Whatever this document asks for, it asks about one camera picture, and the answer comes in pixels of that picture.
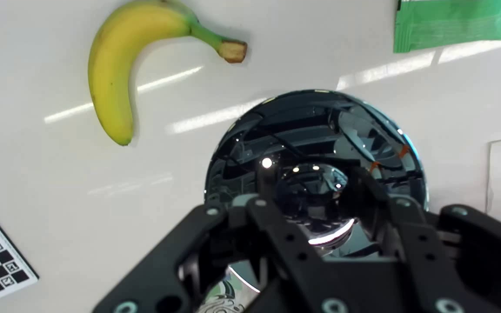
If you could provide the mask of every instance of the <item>banana stem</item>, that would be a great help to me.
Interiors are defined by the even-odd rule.
[[[242,63],[247,56],[245,42],[228,41],[207,30],[198,21],[193,23],[191,35],[209,44],[228,63]]]

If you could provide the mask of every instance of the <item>screw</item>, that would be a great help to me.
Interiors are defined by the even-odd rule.
[[[139,308],[132,301],[123,301],[118,307],[115,307],[113,313],[137,313]]]
[[[266,202],[264,202],[264,201],[261,201],[261,199],[259,199],[259,201],[256,201],[254,204],[256,204],[257,208],[266,208]]]
[[[395,204],[398,204],[402,208],[410,208],[410,202],[407,199],[398,199]]]
[[[325,300],[322,303],[323,313],[348,313],[348,307],[341,303],[339,300]]]
[[[454,209],[452,209],[452,214],[456,214],[456,216],[468,216],[468,211],[463,209],[463,208],[454,208]]]
[[[463,307],[452,300],[438,300],[436,301],[438,313],[464,313]]]
[[[214,209],[214,208],[210,208],[209,211],[205,211],[205,214],[209,214],[209,216],[217,216],[217,214],[219,214],[219,211],[217,211],[217,209]]]

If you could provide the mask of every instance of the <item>white table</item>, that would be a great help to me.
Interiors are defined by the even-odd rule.
[[[229,67],[191,39],[153,46],[137,86],[181,79],[135,98],[135,141],[120,148],[87,88],[92,37],[118,4],[0,0],[0,225],[42,277],[0,313],[90,312],[202,202],[210,154],[240,110],[292,89],[376,105],[416,141],[435,211],[483,209],[501,44],[395,56],[395,0],[189,0],[205,25],[245,39],[249,60]]]

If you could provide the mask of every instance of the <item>yellow banana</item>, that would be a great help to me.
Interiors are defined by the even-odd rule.
[[[130,72],[139,53],[151,42],[196,37],[228,63],[242,63],[247,46],[203,28],[179,2],[132,0],[118,8],[99,28],[89,60],[89,86],[99,124],[118,145],[134,133]]]

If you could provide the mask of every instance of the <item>green paper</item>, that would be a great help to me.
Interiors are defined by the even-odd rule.
[[[395,53],[501,41],[501,0],[400,0]]]

